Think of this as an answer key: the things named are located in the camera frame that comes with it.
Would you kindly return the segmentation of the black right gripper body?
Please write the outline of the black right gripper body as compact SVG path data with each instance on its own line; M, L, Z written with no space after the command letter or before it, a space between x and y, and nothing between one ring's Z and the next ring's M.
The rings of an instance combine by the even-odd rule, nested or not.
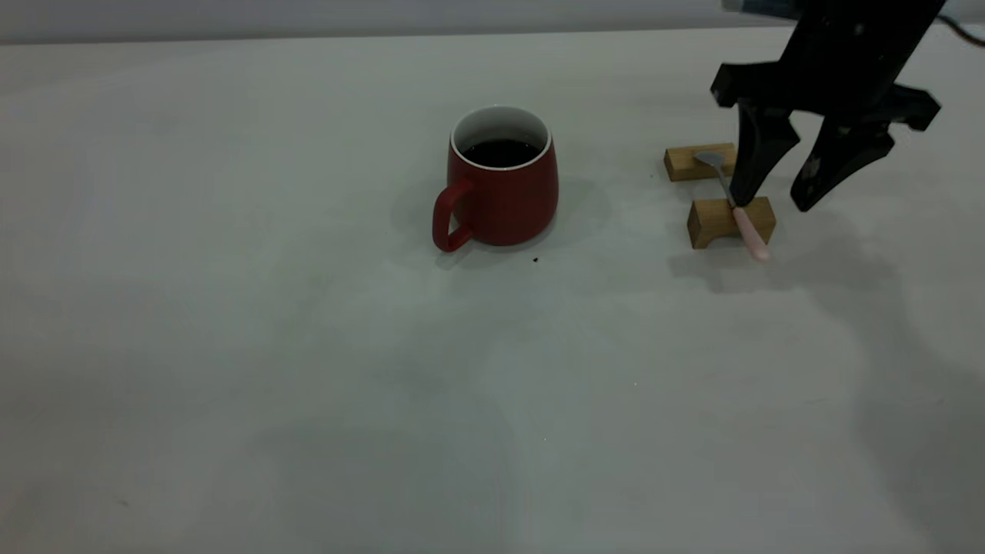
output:
M722 64L712 95L724 108L805 110L923 131L939 102L896 80L942 7L940 1L726 1L726 10L796 25L778 60Z

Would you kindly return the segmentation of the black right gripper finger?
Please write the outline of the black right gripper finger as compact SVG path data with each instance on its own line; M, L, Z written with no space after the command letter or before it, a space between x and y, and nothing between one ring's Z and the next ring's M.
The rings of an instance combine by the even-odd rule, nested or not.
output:
M824 117L808 159L803 163L790 196L801 212L808 212L835 186L866 165L889 155L896 142L889 122L849 122Z
M739 144L729 190L735 204L749 205L775 165L801 141L792 110L739 104Z

